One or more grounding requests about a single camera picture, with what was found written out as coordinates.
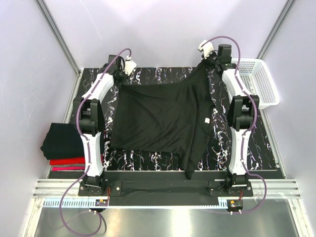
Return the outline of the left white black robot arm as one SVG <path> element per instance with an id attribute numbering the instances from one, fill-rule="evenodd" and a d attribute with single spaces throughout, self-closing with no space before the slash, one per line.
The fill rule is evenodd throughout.
<path id="1" fill-rule="evenodd" d="M 105 121 L 101 103 L 108 91 L 114 85 L 122 85 L 135 67 L 130 56 L 123 59 L 119 55 L 110 55 L 90 89 L 73 100 L 75 126 L 83 144 L 85 159 L 84 174 L 79 178 L 80 189 L 92 195 L 108 195 L 110 192 L 102 165 L 101 141 Z"/>

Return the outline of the folded pink t shirt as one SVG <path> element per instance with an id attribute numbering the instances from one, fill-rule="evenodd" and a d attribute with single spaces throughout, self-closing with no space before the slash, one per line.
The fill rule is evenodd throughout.
<path id="1" fill-rule="evenodd" d="M 85 170 L 85 166 L 52 166 L 52 171 L 81 171 Z"/>

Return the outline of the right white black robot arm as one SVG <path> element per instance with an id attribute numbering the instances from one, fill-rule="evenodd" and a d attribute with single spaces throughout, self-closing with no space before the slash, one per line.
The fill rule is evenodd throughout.
<path id="1" fill-rule="evenodd" d="M 236 63 L 232 62 L 231 45 L 221 44 L 214 50 L 212 43 L 204 42 L 199 50 L 221 77 L 230 96 L 227 122 L 232 133 L 232 153 L 227 176 L 218 192 L 238 198 L 251 197 L 253 192 L 246 167 L 247 149 L 256 125 L 260 99 L 252 95 L 242 82 L 239 73 L 240 56 Z"/>

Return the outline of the folded black t shirt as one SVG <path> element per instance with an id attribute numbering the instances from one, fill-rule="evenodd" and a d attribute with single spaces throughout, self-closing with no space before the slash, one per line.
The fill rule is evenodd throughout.
<path id="1" fill-rule="evenodd" d="M 52 123 L 40 149 L 47 160 L 84 157 L 82 140 L 72 123 Z"/>

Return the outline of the folded grey t shirt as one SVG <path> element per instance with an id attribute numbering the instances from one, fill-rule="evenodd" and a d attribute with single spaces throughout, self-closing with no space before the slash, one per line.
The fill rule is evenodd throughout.
<path id="1" fill-rule="evenodd" d="M 67 164 L 67 166 L 85 166 L 84 163 L 73 163 L 73 164 Z"/>

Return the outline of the black t shirt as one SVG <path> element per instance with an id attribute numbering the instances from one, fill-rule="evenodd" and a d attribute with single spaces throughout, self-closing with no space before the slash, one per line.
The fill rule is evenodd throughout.
<path id="1" fill-rule="evenodd" d="M 40 149 L 47 160 L 84 157 L 82 140 L 72 123 L 52 123 Z"/>
<path id="2" fill-rule="evenodd" d="M 176 154 L 191 179 L 214 134 L 214 108 L 206 60 L 179 82 L 122 85 L 111 147 Z"/>

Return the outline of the aluminium front rail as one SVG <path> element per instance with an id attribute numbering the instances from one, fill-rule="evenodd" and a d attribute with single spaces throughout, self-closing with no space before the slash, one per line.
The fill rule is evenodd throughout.
<path id="1" fill-rule="evenodd" d="M 34 191 L 34 196 L 61 196 L 66 189 L 74 182 L 73 179 L 39 179 Z M 224 191 L 216 189 L 223 180 L 111 180 L 107 185 L 111 189 L 110 196 L 119 197 L 131 192 L 149 193 L 175 193 L 175 192 L 197 192 L 209 190 L 218 192 L 220 197 L 227 197 Z M 244 197 L 250 198 L 289 198 L 299 199 L 300 193 L 296 182 L 291 179 L 251 179 L 250 184 L 244 191 Z"/>

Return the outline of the white plastic basket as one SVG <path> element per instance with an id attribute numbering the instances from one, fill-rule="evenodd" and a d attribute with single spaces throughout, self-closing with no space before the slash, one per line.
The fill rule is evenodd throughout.
<path id="1" fill-rule="evenodd" d="M 259 110 L 279 104 L 277 88 L 263 60 L 241 58 L 238 71 L 243 88 L 259 96 Z"/>

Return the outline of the black marble pattern mat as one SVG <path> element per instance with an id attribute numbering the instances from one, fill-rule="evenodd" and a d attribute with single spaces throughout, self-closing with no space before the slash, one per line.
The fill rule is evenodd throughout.
<path id="1" fill-rule="evenodd" d="M 189 76 L 190 67 L 137 68 L 126 84 L 150 85 L 181 81 Z M 197 165 L 198 171 L 227 170 L 232 151 L 232 134 L 227 125 L 229 96 L 224 83 L 212 72 L 208 74 L 210 94 L 215 108 L 212 114 L 213 138 Z M 178 171 L 178 155 L 163 152 L 128 151 L 110 148 L 110 139 L 115 109 L 118 104 L 118 88 L 112 87 L 102 102 L 105 117 L 106 171 Z M 261 116 L 251 133 L 247 152 L 248 170 L 276 170 L 276 158 Z"/>

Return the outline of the folded red t shirt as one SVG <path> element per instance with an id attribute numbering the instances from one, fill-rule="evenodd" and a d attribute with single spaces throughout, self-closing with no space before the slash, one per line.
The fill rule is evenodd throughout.
<path id="1" fill-rule="evenodd" d="M 62 158 L 62 159 L 51 159 L 49 161 L 50 165 L 73 165 L 73 164 L 85 164 L 84 157 L 77 157 L 77 158 Z"/>

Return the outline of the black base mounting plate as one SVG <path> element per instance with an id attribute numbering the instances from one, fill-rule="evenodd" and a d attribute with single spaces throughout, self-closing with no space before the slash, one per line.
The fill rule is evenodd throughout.
<path id="1" fill-rule="evenodd" d="M 183 171 L 107 171 L 96 185 L 80 184 L 79 196 L 122 196 L 132 192 L 145 193 L 190 193 L 219 195 L 237 194 L 240 189 L 252 193 L 247 175 L 236 176 L 224 171 L 196 171 L 191 179 Z"/>

